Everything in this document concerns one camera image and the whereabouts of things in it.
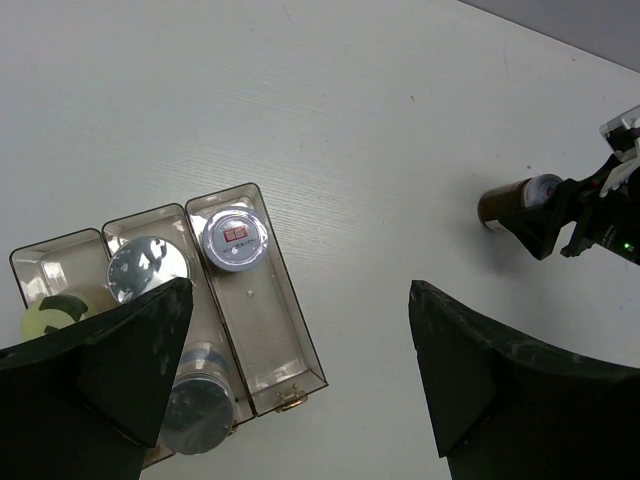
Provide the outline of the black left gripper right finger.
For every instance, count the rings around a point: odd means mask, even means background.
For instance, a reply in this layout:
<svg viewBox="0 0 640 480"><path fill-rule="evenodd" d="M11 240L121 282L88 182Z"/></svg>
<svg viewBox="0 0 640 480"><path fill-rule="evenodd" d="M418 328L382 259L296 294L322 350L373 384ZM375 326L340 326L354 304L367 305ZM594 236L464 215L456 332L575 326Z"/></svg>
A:
<svg viewBox="0 0 640 480"><path fill-rule="evenodd" d="M438 455L455 479L635 479L639 372L540 341L432 284L409 322Z"/></svg>

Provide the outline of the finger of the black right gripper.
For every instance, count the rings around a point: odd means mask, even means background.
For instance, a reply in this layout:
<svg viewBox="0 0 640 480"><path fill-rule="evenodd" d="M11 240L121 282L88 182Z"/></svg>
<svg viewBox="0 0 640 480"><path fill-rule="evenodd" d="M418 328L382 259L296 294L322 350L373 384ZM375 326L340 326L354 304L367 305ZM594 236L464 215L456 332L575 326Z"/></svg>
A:
<svg viewBox="0 0 640 480"><path fill-rule="evenodd" d="M579 216L581 184L573 179L530 179L523 207L502 213L497 221L537 260L553 253L561 230Z"/></svg>

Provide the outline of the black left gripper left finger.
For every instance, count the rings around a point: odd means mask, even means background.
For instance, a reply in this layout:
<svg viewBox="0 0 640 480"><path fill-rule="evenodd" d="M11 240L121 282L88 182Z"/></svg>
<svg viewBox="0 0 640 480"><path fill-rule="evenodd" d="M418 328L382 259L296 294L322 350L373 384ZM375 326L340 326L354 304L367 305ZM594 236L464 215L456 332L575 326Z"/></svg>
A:
<svg viewBox="0 0 640 480"><path fill-rule="evenodd" d="M193 310L176 278L1 352L4 479L136 479L156 445Z"/></svg>

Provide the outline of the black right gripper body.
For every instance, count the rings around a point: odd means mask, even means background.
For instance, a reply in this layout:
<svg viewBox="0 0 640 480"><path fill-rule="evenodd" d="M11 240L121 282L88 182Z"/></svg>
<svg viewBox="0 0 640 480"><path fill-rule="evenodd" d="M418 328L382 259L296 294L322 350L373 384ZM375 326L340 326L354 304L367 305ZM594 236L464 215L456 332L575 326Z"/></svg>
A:
<svg viewBox="0 0 640 480"><path fill-rule="evenodd" d="M575 221L564 257L581 255L601 247L632 264L639 264L639 169L604 197L600 192L615 167L622 162L612 154L590 177L580 181L571 194L567 218Z"/></svg>

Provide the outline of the white blue label shaker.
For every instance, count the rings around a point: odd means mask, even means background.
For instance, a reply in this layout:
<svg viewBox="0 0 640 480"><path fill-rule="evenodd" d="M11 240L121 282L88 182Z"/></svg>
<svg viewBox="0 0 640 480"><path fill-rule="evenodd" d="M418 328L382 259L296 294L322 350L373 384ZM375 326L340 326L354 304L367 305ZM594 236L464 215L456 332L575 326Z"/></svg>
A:
<svg viewBox="0 0 640 480"><path fill-rule="evenodd" d="M161 440L183 455L207 453L230 434L235 415L225 357L208 342L185 347L169 395Z"/></svg>

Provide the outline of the silver lid white shaker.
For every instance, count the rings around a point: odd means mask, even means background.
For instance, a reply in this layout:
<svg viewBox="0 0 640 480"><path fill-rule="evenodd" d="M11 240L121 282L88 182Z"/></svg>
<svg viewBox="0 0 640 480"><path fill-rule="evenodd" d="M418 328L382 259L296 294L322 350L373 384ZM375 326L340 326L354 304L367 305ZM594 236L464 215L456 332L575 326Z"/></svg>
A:
<svg viewBox="0 0 640 480"><path fill-rule="evenodd" d="M191 277L189 261L172 242L141 236L122 245L111 257L107 287L120 303L127 303L175 278Z"/></svg>

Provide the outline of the orange label jar white lid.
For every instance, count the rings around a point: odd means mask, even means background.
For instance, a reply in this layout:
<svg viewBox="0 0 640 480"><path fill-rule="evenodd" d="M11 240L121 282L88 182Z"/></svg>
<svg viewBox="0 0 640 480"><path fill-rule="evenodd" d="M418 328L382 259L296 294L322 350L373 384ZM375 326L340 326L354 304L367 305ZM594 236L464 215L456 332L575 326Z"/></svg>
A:
<svg viewBox="0 0 640 480"><path fill-rule="evenodd" d="M201 244L215 267L237 273L254 268L265 257L269 233L254 210L231 206L214 212L208 218Z"/></svg>

